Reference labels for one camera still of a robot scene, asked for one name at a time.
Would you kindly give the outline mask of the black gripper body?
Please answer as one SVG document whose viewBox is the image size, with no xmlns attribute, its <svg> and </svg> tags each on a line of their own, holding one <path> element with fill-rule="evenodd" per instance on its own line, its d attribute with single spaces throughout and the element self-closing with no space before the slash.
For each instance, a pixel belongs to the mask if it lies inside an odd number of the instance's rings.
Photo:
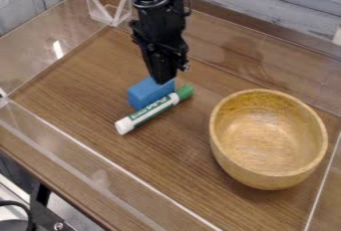
<svg viewBox="0 0 341 231">
<path fill-rule="evenodd" d="M 129 22 L 132 40 L 143 50 L 163 55 L 173 55 L 177 71 L 188 69 L 188 46 L 181 37 L 185 17 L 181 0 L 134 1 L 138 18 Z"/>
</svg>

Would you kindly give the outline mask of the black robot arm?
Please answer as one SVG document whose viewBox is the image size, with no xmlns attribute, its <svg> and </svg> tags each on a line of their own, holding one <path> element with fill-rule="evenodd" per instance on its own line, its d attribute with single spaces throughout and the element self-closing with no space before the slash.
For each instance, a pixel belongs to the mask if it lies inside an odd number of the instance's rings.
<svg viewBox="0 0 341 231">
<path fill-rule="evenodd" d="M 188 46 L 181 38 L 185 17 L 183 0 L 133 0 L 137 18 L 129 22 L 132 40 L 138 45 L 153 81 L 161 85 L 176 71 L 188 69 Z"/>
</svg>

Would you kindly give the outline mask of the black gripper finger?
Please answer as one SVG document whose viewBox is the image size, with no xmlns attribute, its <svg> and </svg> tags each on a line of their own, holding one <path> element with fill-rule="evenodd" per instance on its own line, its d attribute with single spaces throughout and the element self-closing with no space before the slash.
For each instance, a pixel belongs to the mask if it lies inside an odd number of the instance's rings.
<svg viewBox="0 0 341 231">
<path fill-rule="evenodd" d="M 143 58 L 149 71 L 149 75 L 153 78 L 155 82 L 159 83 L 160 82 L 157 65 L 159 56 L 156 53 L 143 50 Z"/>
<path fill-rule="evenodd" d="M 169 81 L 176 74 L 176 65 L 175 65 L 175 57 L 173 55 L 163 55 L 157 54 L 156 61 L 156 82 L 159 84 L 164 84 Z"/>
</svg>

